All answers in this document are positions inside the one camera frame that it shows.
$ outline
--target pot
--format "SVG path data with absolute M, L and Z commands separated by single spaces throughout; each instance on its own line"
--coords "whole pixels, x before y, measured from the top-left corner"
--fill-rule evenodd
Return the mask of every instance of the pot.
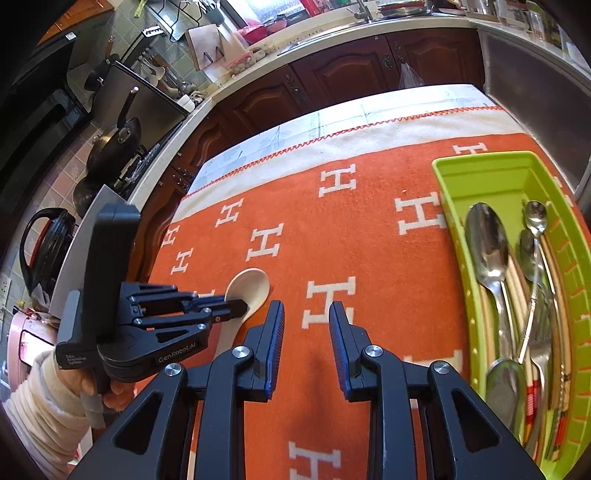
M 117 124 L 95 140 L 90 151 L 86 170 L 88 179 L 97 183 L 112 183 L 134 152 L 142 137 L 141 124 L 137 117 L 127 120 L 127 114 L 139 88 L 133 87 L 119 113 Z

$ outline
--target sink faucet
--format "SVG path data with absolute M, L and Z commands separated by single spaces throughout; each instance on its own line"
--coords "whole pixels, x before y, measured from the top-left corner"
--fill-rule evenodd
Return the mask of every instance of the sink faucet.
M 357 0 L 357 4 L 359 5 L 359 13 L 353 12 L 350 9 L 347 10 L 349 10 L 357 20 L 365 20 L 366 23 L 370 23 L 371 21 L 373 21 L 374 18 L 371 12 L 369 11 L 368 6 L 365 5 L 364 1 Z

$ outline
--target metal screw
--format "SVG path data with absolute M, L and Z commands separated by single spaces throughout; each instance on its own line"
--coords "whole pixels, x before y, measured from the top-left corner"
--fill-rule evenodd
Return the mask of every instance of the metal screw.
M 445 375 L 445 374 L 449 373 L 449 364 L 447 362 L 443 362 L 443 361 L 439 360 L 433 364 L 433 369 L 438 374 Z
M 182 369 L 183 367 L 181 367 L 179 364 L 168 364 L 166 367 L 164 367 L 164 373 L 169 377 L 174 377 L 175 375 L 178 375 Z
M 244 358 L 248 356 L 250 352 L 251 350 L 247 346 L 239 345 L 235 347 L 234 350 L 232 350 L 232 355 L 234 355 L 236 358 Z
M 367 356 L 381 356 L 384 353 L 384 349 L 378 345 L 368 345 L 365 347 L 365 354 Z

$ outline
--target table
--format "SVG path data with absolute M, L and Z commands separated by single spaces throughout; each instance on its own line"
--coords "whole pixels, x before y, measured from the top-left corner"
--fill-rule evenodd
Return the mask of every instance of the table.
M 558 177 L 507 112 L 474 87 L 449 85 L 311 113 L 203 167 L 151 281 L 219 294 L 257 267 L 271 280 L 268 302 L 285 305 L 277 390 L 245 409 L 249 478 L 365 478 L 369 406 L 347 403 L 339 390 L 326 318 L 333 300 L 373 343 L 405 361 L 445 359 L 472 380 L 462 285 L 431 162 L 506 150 L 534 151 Z M 236 343 L 264 321 L 268 302 Z M 187 366 L 211 360 L 218 327 Z

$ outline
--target cutting board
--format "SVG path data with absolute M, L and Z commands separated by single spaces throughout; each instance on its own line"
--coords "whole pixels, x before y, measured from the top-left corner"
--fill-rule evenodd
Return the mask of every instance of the cutting board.
M 214 24 L 202 27 L 189 28 L 185 36 L 189 44 L 189 53 L 193 59 L 195 70 L 203 70 L 213 62 L 221 60 L 223 52 L 222 39 L 217 26 Z

